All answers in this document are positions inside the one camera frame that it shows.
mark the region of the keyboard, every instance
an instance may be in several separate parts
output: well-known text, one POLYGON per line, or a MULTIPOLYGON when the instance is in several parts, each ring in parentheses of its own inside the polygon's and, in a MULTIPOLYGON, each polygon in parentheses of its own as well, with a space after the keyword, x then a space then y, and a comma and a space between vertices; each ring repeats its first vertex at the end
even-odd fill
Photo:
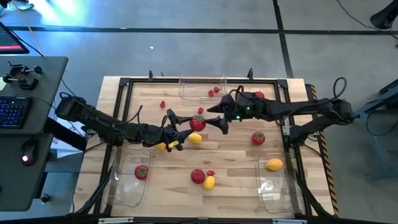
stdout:
POLYGON ((22 129, 31 106, 30 97, 0 96, 0 129, 22 129))

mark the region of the wooden tabletop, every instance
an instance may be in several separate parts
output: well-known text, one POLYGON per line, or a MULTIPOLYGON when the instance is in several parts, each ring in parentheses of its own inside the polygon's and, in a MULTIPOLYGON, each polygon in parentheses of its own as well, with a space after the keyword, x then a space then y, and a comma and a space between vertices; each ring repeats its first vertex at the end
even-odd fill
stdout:
MULTIPOLYGON (((112 115, 120 77, 104 77, 99 94, 98 110, 112 115)), ((287 79, 292 101, 306 101, 304 80, 287 79)), ((228 84, 228 91, 237 85, 228 84)), ((245 91, 262 91, 266 98, 275 99, 271 85, 245 84, 245 91)), ((179 116, 193 116, 198 106, 185 106, 178 95, 178 83, 135 83, 129 109, 132 118, 138 107, 143 105, 140 113, 142 123, 160 126, 165 110, 172 108, 179 116), (164 100, 166 108, 159 104, 164 100)), ((119 119, 121 119, 126 92, 122 98, 119 119)), ((214 118, 217 114, 207 113, 207 104, 203 116, 214 118)), ((305 124, 312 119, 310 115, 296 116, 296 124, 305 124)), ((177 127, 178 130, 189 129, 188 123, 177 127)), ((269 213, 259 203, 255 163, 260 154, 282 153, 280 128, 275 122, 262 120, 244 120, 229 124, 229 133, 207 125, 200 132, 203 142, 193 145, 188 140, 184 150, 160 152, 149 148, 152 164, 147 178, 147 188, 140 205, 135 208, 114 205, 112 216, 134 217, 218 217, 218 218, 289 218, 291 213, 269 213), (250 143, 251 134, 262 131, 266 142, 261 146, 250 143), (214 170, 216 185, 211 191, 204 191, 202 185, 194 184, 190 179, 193 169, 214 170)), ((90 139, 88 147, 99 142, 97 137, 90 139)), ((319 150, 316 142, 306 144, 319 150)), ((124 147, 142 149, 140 145, 127 142, 124 147)), ((74 202, 79 209, 98 185, 106 145, 88 151, 83 160, 75 191, 74 202)), ((308 188, 313 192, 323 208, 333 213, 328 183, 323 169, 322 159, 306 147, 301 147, 301 155, 308 188)))

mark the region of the computer monitor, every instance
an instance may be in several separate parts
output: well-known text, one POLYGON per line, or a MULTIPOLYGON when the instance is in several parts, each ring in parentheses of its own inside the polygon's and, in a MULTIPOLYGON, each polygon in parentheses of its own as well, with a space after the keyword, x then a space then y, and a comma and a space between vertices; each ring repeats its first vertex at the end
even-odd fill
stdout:
POLYGON ((29 54, 29 50, 0 22, 0 55, 29 54))

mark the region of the transparent container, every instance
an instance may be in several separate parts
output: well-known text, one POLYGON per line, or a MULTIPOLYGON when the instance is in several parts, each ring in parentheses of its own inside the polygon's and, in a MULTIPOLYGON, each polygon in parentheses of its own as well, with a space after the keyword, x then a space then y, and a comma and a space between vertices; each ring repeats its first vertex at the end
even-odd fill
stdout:
POLYGON ((179 96, 184 106, 214 106, 220 102, 221 97, 228 93, 226 78, 224 75, 214 74, 208 78, 197 78, 180 75, 179 96), (209 95, 209 90, 214 91, 218 87, 220 91, 209 95))
POLYGON ((269 213, 297 213, 302 211, 302 194, 295 177, 287 175, 285 154, 272 152, 261 154, 256 162, 257 187, 259 201, 269 213), (284 166, 281 170, 271 171, 266 168, 269 159, 278 158, 284 166), (289 183, 294 186, 296 196, 291 200, 289 183))
POLYGON ((121 146, 116 149, 113 169, 108 185, 104 191, 103 201, 108 205, 138 206, 147 188, 150 177, 150 151, 148 149, 130 149, 121 146), (134 175, 137 166, 149 168, 145 180, 139 180, 134 175))

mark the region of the yellow lemon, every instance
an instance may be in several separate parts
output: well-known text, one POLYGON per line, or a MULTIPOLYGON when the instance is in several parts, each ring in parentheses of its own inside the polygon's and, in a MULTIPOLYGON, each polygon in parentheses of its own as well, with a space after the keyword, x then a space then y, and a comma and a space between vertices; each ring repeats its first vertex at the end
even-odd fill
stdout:
POLYGON ((271 171, 280 170, 284 166, 284 163, 280 159, 268 160, 266 167, 271 171))
POLYGON ((203 189, 211 190, 213 189, 215 184, 216 184, 216 179, 213 176, 208 176, 203 183, 203 189))
POLYGON ((164 142, 157 144, 155 146, 155 149, 159 150, 159 151, 166 151, 166 144, 164 144, 164 142))
POLYGON ((194 143, 194 144, 200 144, 201 143, 201 136, 200 134, 197 133, 192 133, 188 137, 189 141, 194 143))

